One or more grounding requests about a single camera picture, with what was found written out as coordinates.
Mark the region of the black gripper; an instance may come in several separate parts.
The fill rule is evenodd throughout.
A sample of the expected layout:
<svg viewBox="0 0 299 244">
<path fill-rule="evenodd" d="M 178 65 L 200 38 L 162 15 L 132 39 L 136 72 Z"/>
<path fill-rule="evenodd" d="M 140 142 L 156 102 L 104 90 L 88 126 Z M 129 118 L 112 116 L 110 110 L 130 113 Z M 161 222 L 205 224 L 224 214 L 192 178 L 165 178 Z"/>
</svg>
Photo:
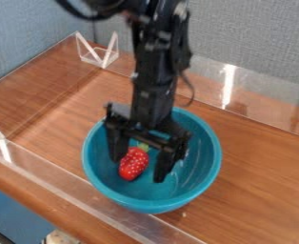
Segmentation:
<svg viewBox="0 0 299 244">
<path fill-rule="evenodd" d="M 158 150 L 153 182 L 162 183 L 174 164 L 188 150 L 190 132 L 176 122 L 172 113 L 176 98 L 176 80 L 156 86 L 133 86 L 132 103 L 106 104 L 104 127 L 109 156 L 118 163 L 129 140 L 136 139 Z"/>
</svg>

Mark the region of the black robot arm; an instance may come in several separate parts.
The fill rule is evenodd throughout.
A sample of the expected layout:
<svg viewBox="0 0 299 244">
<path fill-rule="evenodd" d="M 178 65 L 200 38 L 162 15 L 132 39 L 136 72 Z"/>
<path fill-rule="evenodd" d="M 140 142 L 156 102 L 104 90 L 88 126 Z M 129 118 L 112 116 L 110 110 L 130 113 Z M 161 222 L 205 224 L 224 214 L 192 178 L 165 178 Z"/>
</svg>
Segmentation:
<svg viewBox="0 0 299 244">
<path fill-rule="evenodd" d="M 82 0 L 94 12 L 84 14 L 68 0 L 54 0 L 74 17 L 101 21 L 124 14 L 132 28 L 136 68 L 132 103 L 106 105 L 104 126 L 109 156 L 118 162 L 129 140 L 158 150 L 153 181 L 161 183 L 185 156 L 190 132 L 173 119 L 176 83 L 185 78 L 192 52 L 188 41 L 188 0 Z"/>
</svg>

